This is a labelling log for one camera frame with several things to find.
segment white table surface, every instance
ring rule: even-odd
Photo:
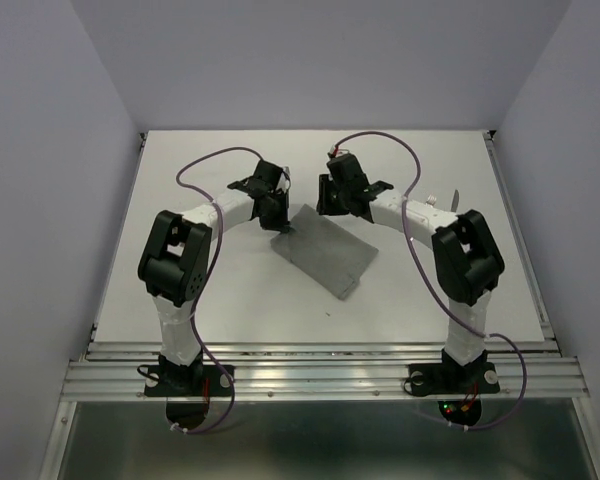
[[[291,215],[315,206],[318,174],[326,173],[326,152],[348,131],[152,131],[139,166],[106,294],[98,319],[98,342],[159,342],[159,323],[151,297],[137,277],[137,266],[155,215],[184,211],[203,202],[178,187],[176,172],[206,153],[248,146],[270,162],[289,166]],[[422,178],[412,198],[432,194],[448,209],[455,189],[458,212],[480,211],[492,230],[506,269],[494,291],[487,331],[517,341],[542,341],[538,313],[528,286],[504,203],[481,132],[392,131],[418,152]],[[402,147],[384,138],[365,137],[344,146],[360,160],[371,183],[385,180],[401,191],[415,168]],[[216,157],[193,167],[185,179],[213,195],[249,176],[257,159],[244,152]],[[198,326],[211,342],[443,342],[447,318],[430,298],[413,265],[404,237],[353,217],[331,217],[374,245],[380,253],[345,301],[333,297],[275,254],[257,220],[225,236],[216,272],[200,302]],[[435,280],[433,255],[418,246]]]

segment cable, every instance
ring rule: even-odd
[[[423,397],[426,397],[427,395],[431,395],[431,394],[433,393],[433,385],[429,385],[429,390],[427,391],[427,393],[425,393],[425,394],[421,394],[421,395],[418,395],[418,396],[415,396],[415,395],[413,394],[413,392],[412,392],[410,389],[408,389],[408,388],[407,388],[407,385],[408,385],[409,383],[413,383],[413,379],[411,379],[411,378],[407,378],[407,379],[405,379],[405,381],[404,381],[404,382],[402,382],[402,390],[404,391],[404,393],[406,393],[406,394],[407,394],[407,395],[409,395],[410,397],[414,397],[414,398],[423,398]]]
[[[467,396],[464,397],[464,400],[460,404],[460,410],[462,410],[463,412],[468,411],[471,408],[471,406],[474,403],[476,403],[476,399],[478,398],[478,382],[473,384],[472,390],[473,390],[473,392],[471,392],[471,393],[473,393],[473,398],[471,399],[471,401],[469,403],[467,403],[467,399],[471,395],[471,393],[467,393]]]
[[[469,400],[469,397],[471,396],[472,393],[473,393],[473,398],[475,398],[478,395],[478,382],[474,383],[471,386],[471,389],[467,392],[467,394],[462,399],[462,402],[460,403],[460,406],[463,406],[463,405],[467,404],[467,400]]]
[[[153,375],[151,375],[150,373],[148,373],[148,372],[143,372],[143,371],[141,370],[141,368],[149,368],[149,367],[150,367],[150,365],[138,365],[138,368],[136,368],[136,372],[138,372],[138,374],[139,374],[140,376],[142,376],[142,377],[144,377],[144,378],[146,378],[146,379],[148,379],[148,380],[151,380],[151,381],[153,381],[153,382],[159,383],[159,382],[160,382],[160,379],[159,379],[158,377],[154,377],[154,376],[153,376]]]
[[[345,143],[351,139],[363,137],[363,136],[367,136],[367,135],[385,137],[390,140],[393,140],[394,142],[397,142],[398,144],[402,145],[404,148],[406,148],[409,151],[409,153],[413,157],[413,160],[416,164],[416,176],[413,179],[413,181],[411,182],[411,184],[409,185],[409,187],[405,190],[403,199],[402,199],[402,229],[404,231],[405,239],[407,240],[407,247],[409,248],[409,253],[411,254],[411,258],[413,258],[413,262],[415,263],[416,268],[417,268],[418,272],[420,273],[420,277],[422,278],[422,281],[424,282],[425,286],[427,287],[427,290],[429,290],[429,293],[431,294],[431,296],[433,297],[435,302],[442,309],[442,311],[446,315],[449,316],[449,318],[451,320],[456,322],[458,325],[460,325],[465,330],[471,332],[473,335],[480,337],[480,338],[493,338],[493,337],[501,338],[502,340],[507,342],[511,346],[513,351],[516,353],[516,355],[518,355],[518,358],[520,360],[520,367],[522,368],[522,387],[520,388],[520,395],[518,396],[518,399],[516,400],[516,403],[513,405],[511,410],[509,410],[509,412],[507,412],[506,414],[504,414],[502,417],[498,418],[497,420],[494,420],[493,422],[489,422],[485,425],[477,425],[477,426],[473,426],[473,427],[460,426],[465,431],[467,431],[467,430],[487,430],[489,428],[495,427],[496,425],[501,424],[502,422],[507,420],[509,417],[511,417],[511,415],[513,415],[520,408],[520,405],[522,404],[522,400],[524,399],[524,395],[527,391],[527,379],[528,379],[527,378],[528,377],[527,365],[526,365],[526,362],[524,361],[522,352],[520,351],[518,346],[515,343],[513,343],[513,341],[509,337],[507,337],[501,333],[492,333],[490,335],[487,335],[483,332],[476,330],[475,328],[471,327],[466,322],[464,322],[463,320],[458,318],[445,305],[445,303],[442,301],[442,299],[438,295],[438,292],[436,292],[435,288],[433,287],[431,281],[429,280],[429,277],[427,276],[427,273],[425,272],[424,267],[422,266],[422,262],[420,261],[420,258],[418,257],[418,254],[415,250],[415,247],[413,246],[413,239],[411,237],[411,232],[409,229],[409,222],[407,220],[407,202],[409,200],[409,195],[411,194],[413,189],[416,187],[416,185],[420,181],[420,176],[422,174],[422,167],[420,164],[420,159],[418,158],[418,154],[415,152],[415,150],[413,150],[413,148],[411,148],[411,146],[407,142],[405,142],[404,140],[401,140],[400,138],[396,137],[395,135],[391,135],[390,133],[380,132],[380,131],[376,131],[376,130],[365,130],[362,132],[354,133],[352,135],[348,135],[348,136],[344,137],[343,139],[339,140],[334,145],[332,155],[335,156],[335,154],[338,152],[338,150],[340,148],[340,145],[342,145],[343,143]],[[424,415],[424,416],[431,418],[433,420],[436,420],[436,421],[440,421],[440,419],[431,417],[429,415]]]
[[[188,429],[181,428],[178,424],[174,424],[174,423],[170,422],[171,428],[173,430],[176,430],[180,433],[184,433],[187,435],[198,435],[201,433],[206,433],[206,432],[214,429],[218,425],[220,425],[229,416],[229,413],[233,409],[233,405],[235,404],[235,401],[236,401],[236,387],[235,387],[233,377],[229,374],[227,369],[224,368],[224,366],[220,363],[220,361],[211,353],[211,351],[209,350],[207,345],[204,343],[204,341],[200,337],[200,333],[198,333],[198,328],[196,327],[196,308],[198,306],[198,302],[200,301],[200,298],[202,297],[202,293],[204,292],[204,289],[206,288],[207,284],[209,283],[209,279],[211,278],[211,274],[213,273],[216,263],[218,262],[218,256],[220,255],[220,248],[222,247],[222,237],[223,237],[223,233],[224,233],[224,219],[222,216],[222,209],[214,202],[213,197],[209,193],[207,193],[205,190],[203,190],[200,187],[197,187],[190,183],[183,182],[181,180],[181,177],[187,170],[189,170],[194,165],[199,164],[200,162],[208,160],[212,157],[216,157],[218,155],[222,155],[224,153],[234,152],[234,151],[249,152],[249,153],[254,154],[256,157],[258,157],[258,159],[264,160],[264,158],[262,158],[262,155],[260,155],[258,152],[256,152],[255,150],[253,150],[251,148],[229,147],[229,148],[223,148],[222,150],[218,150],[213,153],[209,153],[207,155],[204,155],[203,157],[200,157],[200,158],[194,160],[191,163],[188,163],[187,165],[182,167],[180,169],[180,171],[176,174],[176,183],[179,186],[181,186],[183,188],[188,188],[188,189],[193,190],[193,191],[199,193],[200,195],[202,195],[204,198],[206,198],[211,203],[211,205],[215,209],[216,213],[218,214],[218,225],[217,225],[218,236],[217,236],[217,240],[216,240],[216,249],[215,249],[215,252],[213,252],[213,258],[211,259],[211,263],[209,264],[209,268],[207,269],[207,277],[206,277],[204,283],[202,284],[202,287],[200,288],[200,292],[198,293],[198,296],[196,297],[196,299],[193,301],[193,304],[191,305],[191,315],[189,316],[189,321],[191,323],[191,330],[193,330],[193,336],[195,337],[196,341],[200,345],[200,348],[205,353],[205,355],[209,358],[209,360],[211,360],[214,363],[216,368],[218,370],[220,370],[220,373],[222,373],[227,378],[227,380],[229,381],[229,387],[231,388],[231,401],[229,402],[229,406],[224,411],[224,413],[220,416],[220,418],[218,418],[211,425],[208,425],[201,429],[188,430]]]
[[[289,186],[287,187],[287,191],[291,190],[291,177],[289,176],[289,174],[287,173],[287,171],[285,169],[282,169],[282,175],[284,175],[284,178],[286,178],[287,182],[289,182]]]

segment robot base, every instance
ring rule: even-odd
[[[176,366],[160,356],[158,365],[147,365],[147,374],[161,379],[158,383],[145,382],[144,395],[152,398],[202,397],[204,384],[208,381],[210,397],[230,397],[231,388],[215,365],[203,365],[199,356],[189,367]],[[234,377],[235,367],[223,367]]]
[[[487,362],[486,351],[473,362],[461,366],[442,350],[442,363],[417,363],[407,368],[409,378],[403,387],[414,397],[464,395],[474,385],[480,395],[500,392],[496,368]]]

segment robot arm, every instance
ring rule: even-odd
[[[319,177],[318,213],[351,213],[403,232],[404,197],[392,185],[382,181],[369,184],[357,158],[350,153],[332,158],[327,167],[330,174]],[[408,200],[406,213],[413,240],[433,252],[438,283],[448,297],[450,311],[474,331],[483,333],[491,291],[504,271],[504,261],[484,217],[474,210],[456,215],[415,200]],[[450,319],[444,362],[449,367],[447,372],[452,372],[456,380],[460,378],[458,383],[463,388],[468,382],[473,384],[486,364],[484,339]]]
[[[260,161],[252,176],[230,184],[213,202],[222,211],[223,232],[255,218],[265,230],[288,231],[288,176],[285,169]],[[162,211],[138,266],[160,320],[159,377],[182,390],[195,385],[201,373],[201,347],[189,320],[218,233],[218,212],[211,203],[182,213]]]

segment gray cloth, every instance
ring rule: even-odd
[[[271,248],[340,300],[351,294],[378,254],[308,205],[291,219],[291,228],[271,239]]]

